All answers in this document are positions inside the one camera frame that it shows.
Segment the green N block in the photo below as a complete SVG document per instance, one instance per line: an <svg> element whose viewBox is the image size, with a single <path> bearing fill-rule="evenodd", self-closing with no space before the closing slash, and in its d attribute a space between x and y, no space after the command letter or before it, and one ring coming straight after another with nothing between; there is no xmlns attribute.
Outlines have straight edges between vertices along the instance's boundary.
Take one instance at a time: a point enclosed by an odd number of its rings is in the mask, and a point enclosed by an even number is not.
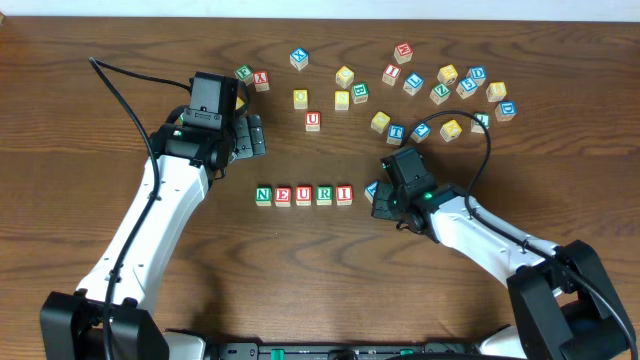
<svg viewBox="0 0 640 360"><path fill-rule="evenodd" d="M271 206L273 202L272 188L257 187L255 192L255 202L257 206Z"/></svg>

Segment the red U block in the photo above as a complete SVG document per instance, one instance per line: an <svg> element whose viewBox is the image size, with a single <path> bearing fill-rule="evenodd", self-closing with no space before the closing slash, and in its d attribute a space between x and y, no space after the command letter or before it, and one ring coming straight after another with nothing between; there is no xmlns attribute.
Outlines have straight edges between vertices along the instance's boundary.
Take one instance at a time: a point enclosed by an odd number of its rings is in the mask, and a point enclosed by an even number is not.
<svg viewBox="0 0 640 360"><path fill-rule="evenodd" d="M295 201L297 206L312 205L313 190L311 186L297 186L295 190Z"/></svg>
<svg viewBox="0 0 640 360"><path fill-rule="evenodd" d="M319 132L321 130L321 113L308 111L305 113L305 130L307 132Z"/></svg>

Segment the blue P block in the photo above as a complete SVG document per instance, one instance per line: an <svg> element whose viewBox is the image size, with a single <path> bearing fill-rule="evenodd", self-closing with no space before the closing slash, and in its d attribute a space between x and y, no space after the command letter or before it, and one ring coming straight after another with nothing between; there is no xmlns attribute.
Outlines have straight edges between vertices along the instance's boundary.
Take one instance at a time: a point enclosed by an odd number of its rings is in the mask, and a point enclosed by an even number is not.
<svg viewBox="0 0 640 360"><path fill-rule="evenodd" d="M377 187L378 187L379 181L375 180L372 183L370 183L369 185L366 186L365 190L364 190L364 194L365 197L370 201L373 202L374 198L375 198L375 194L377 191Z"/></svg>

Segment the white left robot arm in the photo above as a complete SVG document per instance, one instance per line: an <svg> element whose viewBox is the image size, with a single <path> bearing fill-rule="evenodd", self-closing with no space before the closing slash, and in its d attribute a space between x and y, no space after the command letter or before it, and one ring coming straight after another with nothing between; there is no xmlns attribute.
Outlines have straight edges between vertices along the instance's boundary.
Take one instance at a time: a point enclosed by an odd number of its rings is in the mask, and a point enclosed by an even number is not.
<svg viewBox="0 0 640 360"><path fill-rule="evenodd" d="M212 359L205 336L161 331L153 314L163 275L184 227L224 161L262 156L257 115L219 130L165 123L152 134L137 194L107 250L72 294L52 292L40 311L49 359Z"/></svg>

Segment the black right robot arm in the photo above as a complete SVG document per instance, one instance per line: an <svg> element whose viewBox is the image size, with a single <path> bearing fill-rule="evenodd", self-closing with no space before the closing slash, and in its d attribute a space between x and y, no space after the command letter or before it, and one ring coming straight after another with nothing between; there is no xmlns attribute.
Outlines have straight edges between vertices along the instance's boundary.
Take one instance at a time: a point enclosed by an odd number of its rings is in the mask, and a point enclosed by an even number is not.
<svg viewBox="0 0 640 360"><path fill-rule="evenodd" d="M518 359L638 358L636 334L595 250L531 236L488 212L454 186L407 200L401 188L374 182L372 215L424 235L474 261L509 292L516 320L482 340L484 356Z"/></svg>

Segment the green R block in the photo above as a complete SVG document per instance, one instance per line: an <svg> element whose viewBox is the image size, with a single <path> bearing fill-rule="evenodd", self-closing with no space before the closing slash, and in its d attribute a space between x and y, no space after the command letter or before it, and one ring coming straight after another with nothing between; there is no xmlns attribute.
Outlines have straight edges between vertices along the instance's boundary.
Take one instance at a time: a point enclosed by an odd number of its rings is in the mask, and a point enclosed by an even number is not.
<svg viewBox="0 0 640 360"><path fill-rule="evenodd" d="M315 200L318 206L331 206L333 203L333 187L318 186L316 188Z"/></svg>

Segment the green B block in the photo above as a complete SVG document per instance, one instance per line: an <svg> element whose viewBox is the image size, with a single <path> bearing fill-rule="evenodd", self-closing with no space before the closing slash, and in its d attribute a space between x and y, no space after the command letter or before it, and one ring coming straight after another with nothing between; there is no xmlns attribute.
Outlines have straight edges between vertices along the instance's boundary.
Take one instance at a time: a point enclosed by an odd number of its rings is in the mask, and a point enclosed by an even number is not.
<svg viewBox="0 0 640 360"><path fill-rule="evenodd" d="M369 97L368 85L365 82L353 84L351 87L351 97L354 104L366 102Z"/></svg>

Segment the red E block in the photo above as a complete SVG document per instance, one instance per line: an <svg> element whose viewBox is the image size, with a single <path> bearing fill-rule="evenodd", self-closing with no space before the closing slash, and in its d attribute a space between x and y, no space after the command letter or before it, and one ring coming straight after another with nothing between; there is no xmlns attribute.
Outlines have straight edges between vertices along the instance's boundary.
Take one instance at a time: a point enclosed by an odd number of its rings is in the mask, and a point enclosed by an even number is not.
<svg viewBox="0 0 640 360"><path fill-rule="evenodd" d="M290 187L276 187L274 190L274 204L277 207L290 207L292 189Z"/></svg>

